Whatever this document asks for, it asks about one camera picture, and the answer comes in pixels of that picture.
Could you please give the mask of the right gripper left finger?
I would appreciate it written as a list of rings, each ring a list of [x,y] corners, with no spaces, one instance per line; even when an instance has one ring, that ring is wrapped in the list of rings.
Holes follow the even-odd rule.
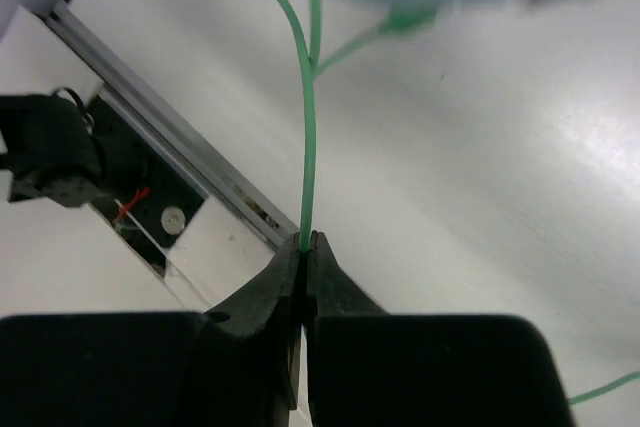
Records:
[[[5,426],[285,426],[298,406],[298,240],[205,312],[1,322]]]

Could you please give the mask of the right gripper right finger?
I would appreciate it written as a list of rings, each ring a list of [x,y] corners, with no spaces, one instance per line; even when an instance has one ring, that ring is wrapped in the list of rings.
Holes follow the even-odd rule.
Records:
[[[502,314],[391,314],[323,233],[306,261],[308,399],[317,426],[571,426],[540,331]]]

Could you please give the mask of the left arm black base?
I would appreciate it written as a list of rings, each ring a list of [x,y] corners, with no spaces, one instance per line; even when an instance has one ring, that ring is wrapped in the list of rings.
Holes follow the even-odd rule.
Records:
[[[83,102],[68,87],[4,94],[2,170],[10,203],[47,199],[85,205],[160,276],[169,250],[204,198],[99,96]]]

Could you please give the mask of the aluminium front rail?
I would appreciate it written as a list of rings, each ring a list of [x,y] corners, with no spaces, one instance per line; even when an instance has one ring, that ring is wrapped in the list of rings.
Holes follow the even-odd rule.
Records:
[[[199,194],[214,197],[279,246],[298,227],[57,0],[47,26],[104,82],[114,109]]]

